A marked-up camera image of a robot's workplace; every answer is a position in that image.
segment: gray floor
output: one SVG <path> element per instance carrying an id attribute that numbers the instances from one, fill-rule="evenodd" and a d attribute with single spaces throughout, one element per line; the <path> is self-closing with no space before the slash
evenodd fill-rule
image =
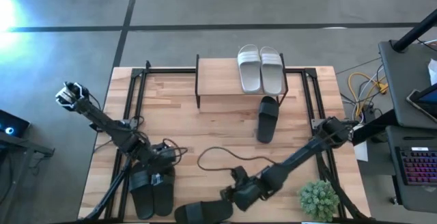
<path id="1" fill-rule="evenodd" d="M 11 0 L 15 27 L 122 25 L 129 0 Z M 400 23 L 418 22 L 436 0 L 137 0 L 131 25 L 226 23 Z M 337 72 L 378 57 L 377 44 L 409 29 L 295 29 L 246 31 L 129 32 L 121 66 L 194 66 L 195 55 L 233 57 L 245 44 L 273 46 L 290 66 L 331 65 Z M 437 38 L 435 29 L 422 40 Z M 96 134 L 88 121 L 58 107 L 54 95 L 64 81 L 86 85 L 104 102 L 120 32 L 0 33 L 0 84 L 4 109 L 32 122 L 30 137 L 53 146 L 52 159 L 29 175 L 11 223 L 75 220 Z M 374 61 L 337 76 L 373 75 Z M 358 88 L 361 80 L 355 80 Z M 391 109 L 389 95 L 373 100 Z M 352 107 L 345 104 L 350 116 Z M 392 206 L 390 178 L 373 176 L 360 163 L 373 217 L 385 221 L 435 223 L 437 214 Z"/>

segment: keyboard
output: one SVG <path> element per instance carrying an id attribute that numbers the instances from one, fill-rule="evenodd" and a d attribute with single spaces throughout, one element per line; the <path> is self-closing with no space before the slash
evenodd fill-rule
<path id="1" fill-rule="evenodd" d="M 405 185 L 437 185 L 437 148 L 396 148 Z"/>

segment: black metal frame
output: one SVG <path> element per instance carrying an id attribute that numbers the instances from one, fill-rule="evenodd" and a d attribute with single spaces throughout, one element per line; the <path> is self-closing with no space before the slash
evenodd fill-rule
<path id="1" fill-rule="evenodd" d="M 287 70 L 285 68 L 285 62 L 284 62 L 284 55 L 282 53 L 279 54 L 279 56 L 281 57 L 281 61 L 282 61 L 282 73 L 283 73 L 283 80 L 284 80 L 284 84 L 285 84 L 285 92 L 282 95 L 281 100 L 279 100 L 279 96 L 276 97 L 276 101 L 279 103 L 279 106 L 281 106 L 282 102 L 284 101 L 284 98 L 287 96 L 288 93 L 288 80 L 287 80 Z M 199 92 L 197 91 L 198 85 L 199 85 L 199 59 L 200 56 L 199 54 L 196 55 L 196 81 L 195 81 L 195 89 L 194 89 L 194 94 L 196 96 L 196 103 L 197 103 L 197 108 L 200 109 L 200 95 Z M 262 94 L 242 94 L 242 95 L 262 95 Z"/>
<path id="2" fill-rule="evenodd" d="M 126 106 L 125 106 L 125 111 L 124 111 L 125 112 L 124 119 L 128 119 L 128 117 L 129 117 L 130 103 L 132 102 L 132 95 L 133 95 L 133 91 L 134 91 L 135 80 L 140 75 L 141 75 L 141 85 L 140 85 L 140 89 L 139 89 L 139 96 L 138 96 L 138 100 L 137 100 L 137 108 L 135 111 L 135 116 L 139 116 L 141 113 L 141 104 L 142 104 L 142 100 L 143 100 L 143 95 L 144 95 L 144 90 L 145 90 L 145 79 L 146 79 L 147 74 L 195 74 L 196 75 L 195 87 L 197 87 L 197 74 L 198 74 L 197 67 L 198 67 L 198 65 L 196 66 L 196 68 L 151 68 L 150 64 L 149 63 L 147 63 L 147 64 L 148 64 L 148 67 L 146 65 L 146 69 L 144 69 L 144 68 L 132 69 L 129 90 L 128 90 L 128 97 L 126 99 Z M 310 125 L 310 129 L 311 129 L 311 133 L 312 133 L 312 135 L 314 135 L 315 131 L 314 131 L 314 129 L 312 129 L 311 120 L 313 120 L 315 118 L 315 115 L 314 115 L 313 105 L 312 105 L 312 101 L 311 101 L 311 92 L 309 90 L 308 77 L 311 77 L 311 80 L 313 81 L 315 99 L 317 102 L 318 112 L 320 114 L 320 118 L 321 119 L 325 118 L 324 107 L 323 107 L 323 103 L 322 103 L 322 95 L 320 93 L 320 87 L 318 84 L 318 77 L 317 77 L 316 69 L 315 68 L 284 68 L 285 77 L 286 77 L 286 74 L 292 74 L 292 73 L 300 74 L 302 77 L 302 85 L 303 85 L 303 89 L 304 89 L 304 93 L 305 93 L 305 100 L 307 101 L 307 112 L 308 112 L 308 118 L 309 118 L 309 125 Z M 196 94 L 196 97 L 198 97 L 197 88 L 195 88 L 195 94 Z M 115 173 L 113 173 L 113 175 L 115 175 L 115 176 L 117 175 L 119 168 L 121 167 L 121 163 L 122 163 L 121 155 L 120 155 L 120 159 L 119 160 L 117 160 L 117 159 L 118 159 L 118 157 L 116 157 L 116 160 L 114 162 L 114 172 Z M 320 158 L 317 159 L 317 162 L 318 162 L 318 169 L 319 169 L 320 177 L 321 177 L 321 179 L 324 179 L 324 176 L 321 172 L 321 168 L 323 166 L 326 168 L 326 165 L 325 165 L 325 162 L 323 161 L 323 158 L 321 155 L 320 155 Z M 337 168 L 335 165 L 335 160 L 334 160 L 334 155 L 333 155 L 332 150 L 328 152 L 328 167 L 329 167 L 330 173 L 332 174 L 333 179 L 335 179 L 336 183 L 339 184 L 339 178 L 337 175 Z M 121 196 L 119 210 L 118 210 L 118 216 L 116 218 L 111 217 L 112 208 L 113 208 L 113 201 L 111 201 L 111 205 L 107 206 L 104 220 L 106 220 L 108 222 L 117 221 L 120 223 L 122 223 L 124 221 L 124 211 L 126 209 L 127 194 L 128 194 L 128 179 L 125 180 L 124 184 L 123 184 L 122 196 Z M 343 204 L 339 205 L 339 218 L 341 218 L 341 219 L 346 218 L 346 212 L 345 212 L 345 208 L 344 208 Z"/>
<path id="3" fill-rule="evenodd" d="M 20 169 L 18 170 L 18 174 L 14 176 L 11 189 L 9 190 L 8 196 L 6 197 L 1 207 L 1 209 L 3 210 L 3 215 L 0 216 L 0 223 L 6 223 L 6 220 L 9 218 L 10 207 L 16 199 L 17 189 L 21 187 L 21 184 L 25 179 L 27 170 L 31 166 L 31 159 L 33 158 L 33 154 L 37 152 L 43 154 L 44 157 L 49 158 L 53 156 L 55 149 L 35 144 L 28 139 L 21 139 L 18 137 L 9 136 L 6 135 L 4 132 L 0 132 L 0 143 L 5 143 L 8 146 L 8 153 L 11 153 L 11 151 L 15 149 L 25 149 L 23 153 L 24 159 L 21 163 Z"/>

